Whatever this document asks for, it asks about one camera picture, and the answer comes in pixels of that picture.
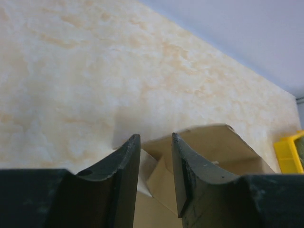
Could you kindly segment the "brown cardboard box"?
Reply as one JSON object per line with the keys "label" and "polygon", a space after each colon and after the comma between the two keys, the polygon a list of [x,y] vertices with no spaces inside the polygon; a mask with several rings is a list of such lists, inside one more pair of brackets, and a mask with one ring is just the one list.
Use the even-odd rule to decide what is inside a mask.
{"label": "brown cardboard box", "polygon": [[274,228],[263,191],[273,170],[229,125],[177,133],[118,123],[113,147],[142,134],[136,228]]}

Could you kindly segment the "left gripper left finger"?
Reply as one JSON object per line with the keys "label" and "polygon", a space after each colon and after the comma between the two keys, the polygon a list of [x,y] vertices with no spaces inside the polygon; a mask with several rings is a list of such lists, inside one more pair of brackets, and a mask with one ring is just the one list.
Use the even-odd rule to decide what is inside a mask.
{"label": "left gripper left finger", "polygon": [[3,228],[131,228],[141,139],[73,174],[66,169],[2,169]]}

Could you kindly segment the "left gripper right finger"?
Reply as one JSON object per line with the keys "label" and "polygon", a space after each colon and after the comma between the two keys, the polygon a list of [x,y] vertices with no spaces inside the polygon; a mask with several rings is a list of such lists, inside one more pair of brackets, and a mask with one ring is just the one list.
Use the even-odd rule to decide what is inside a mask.
{"label": "left gripper right finger", "polygon": [[303,175],[235,175],[172,134],[178,217],[185,228],[301,228]]}

